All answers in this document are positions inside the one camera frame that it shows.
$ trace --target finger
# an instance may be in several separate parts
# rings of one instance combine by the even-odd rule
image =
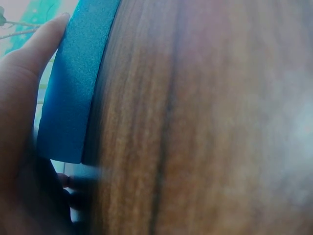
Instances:
[[[21,49],[6,55],[1,63],[18,68],[29,80],[38,81],[60,44],[69,17],[68,13],[64,13],[45,23]]]
[[[34,60],[33,67],[34,73],[37,75],[39,75],[41,69],[46,67],[49,59],[58,48],[69,18],[69,13],[64,13],[48,21],[23,46],[23,49],[32,53],[30,55],[32,58],[37,58]]]
[[[58,173],[58,178],[63,188],[67,188],[69,186],[69,177],[67,175]]]

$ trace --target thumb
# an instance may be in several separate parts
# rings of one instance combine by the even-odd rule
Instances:
[[[0,176],[18,167],[33,126],[40,77],[68,20],[65,13],[47,22],[21,49],[0,60]]]

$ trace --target wooden surface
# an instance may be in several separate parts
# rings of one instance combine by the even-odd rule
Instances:
[[[312,0],[123,0],[91,119],[94,229],[313,234],[312,71]]]

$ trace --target fingernail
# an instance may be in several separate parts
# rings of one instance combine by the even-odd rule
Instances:
[[[64,18],[64,19],[66,19],[67,21],[69,21],[69,19],[70,19],[70,14],[69,14],[68,12],[65,12],[65,13],[62,13],[62,14],[58,15],[56,18]]]

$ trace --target blue object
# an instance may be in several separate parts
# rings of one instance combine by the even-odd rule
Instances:
[[[120,0],[80,0],[57,52],[37,138],[41,157],[80,163],[103,51]]]

